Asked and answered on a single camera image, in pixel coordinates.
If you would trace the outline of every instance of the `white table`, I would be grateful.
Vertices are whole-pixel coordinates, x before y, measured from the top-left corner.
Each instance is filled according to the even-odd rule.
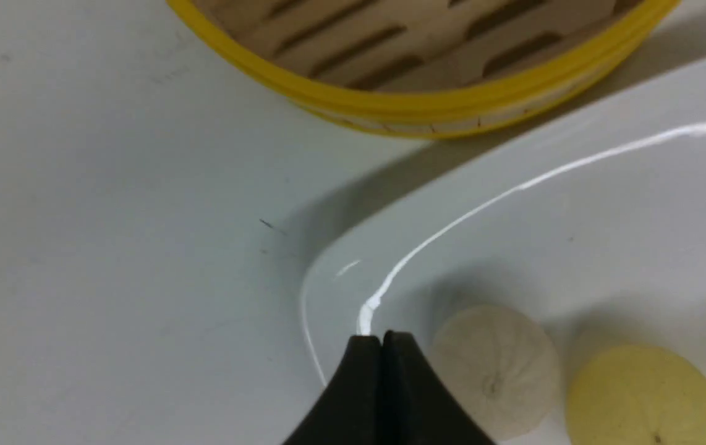
[[[684,0],[573,106],[704,56],[706,0]],[[320,391],[296,304],[312,257],[529,127],[361,135],[160,0],[0,0],[0,444],[279,443]]]

